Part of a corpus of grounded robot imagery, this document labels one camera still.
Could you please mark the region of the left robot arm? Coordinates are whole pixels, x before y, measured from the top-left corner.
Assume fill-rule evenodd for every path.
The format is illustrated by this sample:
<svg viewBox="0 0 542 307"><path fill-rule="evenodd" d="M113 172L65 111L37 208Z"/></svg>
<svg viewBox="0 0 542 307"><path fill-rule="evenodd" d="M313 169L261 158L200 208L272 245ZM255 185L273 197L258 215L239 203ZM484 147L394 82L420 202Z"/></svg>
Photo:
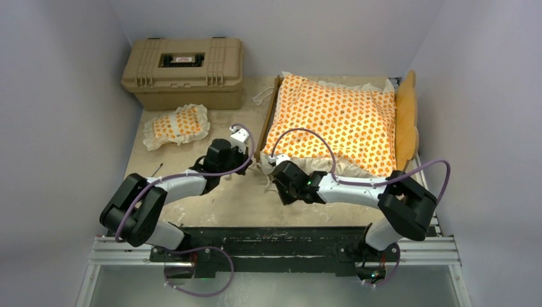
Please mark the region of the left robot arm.
<svg viewBox="0 0 542 307"><path fill-rule="evenodd" d="M174 261L184 261L190 255L186 233L161 222L162 209L169 203L209 193L225 175L244 175L251 162L248 149L226 139L214 139L206 155L183 173L164 178L128 175L103 209L99 222L133 247L159 246Z"/></svg>

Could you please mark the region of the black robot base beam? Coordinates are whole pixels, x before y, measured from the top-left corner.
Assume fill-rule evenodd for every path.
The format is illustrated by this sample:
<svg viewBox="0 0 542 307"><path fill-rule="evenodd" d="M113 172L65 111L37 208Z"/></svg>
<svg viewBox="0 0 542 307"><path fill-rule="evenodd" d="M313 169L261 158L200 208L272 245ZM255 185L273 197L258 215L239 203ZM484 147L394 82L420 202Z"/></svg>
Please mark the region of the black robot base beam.
<svg viewBox="0 0 542 307"><path fill-rule="evenodd" d="M218 272L329 273L337 277L385 276L384 262L399 258L397 244L382 252L365 246L363 226L185 227L176 255L154 245L144 264L186 267L184 276L212 278Z"/></svg>

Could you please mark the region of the wooden pet bed frame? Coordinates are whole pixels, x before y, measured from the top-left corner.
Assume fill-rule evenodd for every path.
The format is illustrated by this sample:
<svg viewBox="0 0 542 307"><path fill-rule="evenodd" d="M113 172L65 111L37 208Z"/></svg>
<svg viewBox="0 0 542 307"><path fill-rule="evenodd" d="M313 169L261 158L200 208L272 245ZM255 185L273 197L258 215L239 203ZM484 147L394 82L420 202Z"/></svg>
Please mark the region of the wooden pet bed frame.
<svg viewBox="0 0 542 307"><path fill-rule="evenodd" d="M261 160L260 152L267 143L267 135L272 126L272 118L278 101L278 92L284 77L278 75L274 79L272 87L270 105L268 106L265 121L261 130L258 144L256 147L255 159ZM400 170L405 171L408 165L413 161L419 149L419 131L417 128L418 105L416 93L416 73L414 70L408 71L406 77L399 81L399 87L395 94L396 101L396 162Z"/></svg>

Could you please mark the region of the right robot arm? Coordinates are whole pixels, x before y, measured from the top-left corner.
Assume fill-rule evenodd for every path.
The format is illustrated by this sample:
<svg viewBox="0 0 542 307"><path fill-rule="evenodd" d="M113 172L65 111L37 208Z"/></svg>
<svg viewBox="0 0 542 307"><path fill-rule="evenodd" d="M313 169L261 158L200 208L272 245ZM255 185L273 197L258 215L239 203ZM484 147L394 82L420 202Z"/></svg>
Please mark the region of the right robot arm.
<svg viewBox="0 0 542 307"><path fill-rule="evenodd" d="M325 171L305 173L291 161L278 164L270 174L283 205L349 203L378 209L383 219L373 223L359 242L360 255L374 260L402 238L424 241L437 197L402 171L388 177L335 177Z"/></svg>

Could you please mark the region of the orange patterned white blanket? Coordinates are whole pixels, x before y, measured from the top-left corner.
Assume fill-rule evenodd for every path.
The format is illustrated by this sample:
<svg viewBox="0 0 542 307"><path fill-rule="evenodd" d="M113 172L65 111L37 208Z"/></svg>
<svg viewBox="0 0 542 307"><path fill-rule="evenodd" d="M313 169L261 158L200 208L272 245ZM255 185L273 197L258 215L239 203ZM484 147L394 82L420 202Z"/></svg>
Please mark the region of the orange patterned white blanket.
<svg viewBox="0 0 542 307"><path fill-rule="evenodd" d="M269 175L271 158L287 155L306 173L387 177L408 164L396 156L396 85L383 88L313 81L285 72L275 114L259 151Z"/></svg>

